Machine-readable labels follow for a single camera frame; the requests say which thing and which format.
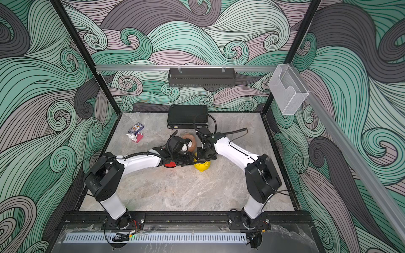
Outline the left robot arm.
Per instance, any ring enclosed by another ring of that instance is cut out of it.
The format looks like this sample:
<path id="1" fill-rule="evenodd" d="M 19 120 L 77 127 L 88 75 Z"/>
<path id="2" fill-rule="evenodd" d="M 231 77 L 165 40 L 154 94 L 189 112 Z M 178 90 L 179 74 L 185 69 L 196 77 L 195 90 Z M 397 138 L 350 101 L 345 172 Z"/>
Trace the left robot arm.
<path id="1" fill-rule="evenodd" d="M 94 199 L 104 208 L 117 229 L 129 226 L 131 215 L 117 193 L 121 179 L 133 172 L 156 167 L 188 166 L 194 163 L 192 152 L 168 151 L 156 147 L 149 151 L 126 156 L 115 156 L 110 152 L 100 156 L 84 176 L 84 183 Z"/>

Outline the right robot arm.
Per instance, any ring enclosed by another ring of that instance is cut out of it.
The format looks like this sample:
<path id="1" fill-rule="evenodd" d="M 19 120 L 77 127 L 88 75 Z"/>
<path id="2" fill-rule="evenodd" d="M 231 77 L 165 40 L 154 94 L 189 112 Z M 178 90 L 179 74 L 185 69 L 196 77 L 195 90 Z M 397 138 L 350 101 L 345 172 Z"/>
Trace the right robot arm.
<path id="1" fill-rule="evenodd" d="M 272 159 L 257 155 L 234 144 L 223 133 L 197 133 L 202 146 L 197 148 L 197 160 L 208 161 L 222 156 L 231 161 L 245 174 L 249 198 L 241 210 L 241 220 L 248 230 L 259 224 L 264 207 L 278 193 L 282 181 Z"/>

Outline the yellow piggy bank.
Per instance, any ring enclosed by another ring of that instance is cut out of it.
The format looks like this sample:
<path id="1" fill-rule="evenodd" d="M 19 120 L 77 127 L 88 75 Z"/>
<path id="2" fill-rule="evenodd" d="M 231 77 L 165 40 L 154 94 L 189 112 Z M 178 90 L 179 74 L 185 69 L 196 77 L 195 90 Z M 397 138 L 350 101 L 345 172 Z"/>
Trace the yellow piggy bank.
<path id="1" fill-rule="evenodd" d="M 194 153 L 194 167 L 200 171 L 204 172 L 209 169 L 211 166 L 211 161 L 205 157 L 202 152 L 195 152 Z"/>

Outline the red piggy bank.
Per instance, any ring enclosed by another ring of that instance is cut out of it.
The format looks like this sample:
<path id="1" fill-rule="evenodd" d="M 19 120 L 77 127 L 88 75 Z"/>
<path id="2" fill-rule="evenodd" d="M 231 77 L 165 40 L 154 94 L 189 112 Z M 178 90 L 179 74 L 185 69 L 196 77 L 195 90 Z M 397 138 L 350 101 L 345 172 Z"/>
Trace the red piggy bank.
<path id="1" fill-rule="evenodd" d="M 175 162 L 170 162 L 164 165 L 165 168 L 175 168 L 177 164 Z"/>

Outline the pink piggy bank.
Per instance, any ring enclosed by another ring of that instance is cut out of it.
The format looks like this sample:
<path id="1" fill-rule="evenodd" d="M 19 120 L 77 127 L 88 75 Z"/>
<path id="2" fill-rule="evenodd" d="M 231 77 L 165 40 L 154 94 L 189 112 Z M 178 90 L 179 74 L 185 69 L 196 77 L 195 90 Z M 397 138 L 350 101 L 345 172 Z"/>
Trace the pink piggy bank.
<path id="1" fill-rule="evenodd" d="M 187 151 L 194 153 L 194 151 L 197 148 L 197 140 L 196 140 L 195 136 L 193 136 L 189 133 L 186 133 L 182 136 L 182 138 L 188 141 L 188 150 Z"/>

